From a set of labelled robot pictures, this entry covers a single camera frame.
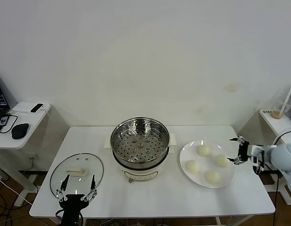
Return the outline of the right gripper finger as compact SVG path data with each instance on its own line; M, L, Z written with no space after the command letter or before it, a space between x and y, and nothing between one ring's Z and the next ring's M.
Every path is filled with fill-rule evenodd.
M243 164L243 163L247 162L248 159L249 159L249 156L247 154L246 155L239 154L239 155L237 155L236 158L227 157L227 159L230 162L232 162L234 165L240 165L240 164Z
M233 137L230 139L230 141L238 142L239 145L244 145L247 140L244 137L238 136L238 137Z

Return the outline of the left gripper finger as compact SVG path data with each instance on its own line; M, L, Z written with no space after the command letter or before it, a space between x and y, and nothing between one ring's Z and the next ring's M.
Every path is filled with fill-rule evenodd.
M90 190L89 192L84 195L81 198L81 201L87 202L87 203L91 203L92 200L95 198L95 196L97 195L97 189L96 189L96 181L95 181L95 175L92 176L92 180L91 180L91 186L90 186Z
M60 188L56 189L56 197L58 198L59 202L67 200L66 189L67 189L69 177L70 175L68 174L66 178L62 181Z

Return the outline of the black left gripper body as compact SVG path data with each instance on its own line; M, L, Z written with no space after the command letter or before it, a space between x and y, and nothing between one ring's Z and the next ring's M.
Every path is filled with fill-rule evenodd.
M60 210L63 213L59 226L83 226L84 218L81 211L88 207L88 200L83 194L67 194L59 200Z

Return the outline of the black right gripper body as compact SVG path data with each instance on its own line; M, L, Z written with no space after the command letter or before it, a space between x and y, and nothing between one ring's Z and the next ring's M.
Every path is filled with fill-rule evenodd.
M253 145L251 145L249 142L246 142L244 145L240 145L240 154L242 155L247 154L249 158L251 158L252 148L253 148Z

